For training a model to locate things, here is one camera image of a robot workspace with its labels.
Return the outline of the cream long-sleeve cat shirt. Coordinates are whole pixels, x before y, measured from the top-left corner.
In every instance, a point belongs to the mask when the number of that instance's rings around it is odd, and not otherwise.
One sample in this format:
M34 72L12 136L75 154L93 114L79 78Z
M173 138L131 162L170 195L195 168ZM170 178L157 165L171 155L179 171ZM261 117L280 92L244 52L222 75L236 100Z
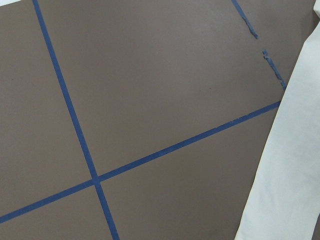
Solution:
M242 212L237 240L320 237L320 28L302 45Z

